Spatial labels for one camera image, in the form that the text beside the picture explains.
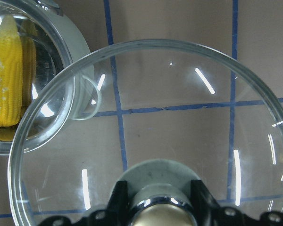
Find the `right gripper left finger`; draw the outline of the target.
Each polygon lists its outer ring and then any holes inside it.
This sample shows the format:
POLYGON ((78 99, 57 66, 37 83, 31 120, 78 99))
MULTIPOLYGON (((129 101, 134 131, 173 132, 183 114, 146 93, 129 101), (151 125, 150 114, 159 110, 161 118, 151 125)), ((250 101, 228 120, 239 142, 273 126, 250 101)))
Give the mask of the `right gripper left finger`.
POLYGON ((55 215, 46 218, 40 226, 127 226, 133 219, 135 209, 129 208, 128 182, 116 182, 112 195, 105 208, 92 210, 87 216, 83 216, 77 222, 71 222, 70 218, 55 215))

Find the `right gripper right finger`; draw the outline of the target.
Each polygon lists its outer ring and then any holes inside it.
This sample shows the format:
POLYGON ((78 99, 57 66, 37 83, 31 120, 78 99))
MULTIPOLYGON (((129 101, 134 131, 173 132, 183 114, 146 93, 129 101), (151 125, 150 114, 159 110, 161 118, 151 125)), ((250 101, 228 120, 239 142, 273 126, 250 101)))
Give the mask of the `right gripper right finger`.
POLYGON ((201 180, 191 180, 191 205, 199 226, 283 226, 283 213, 263 212, 253 219, 234 207, 222 207, 201 180))

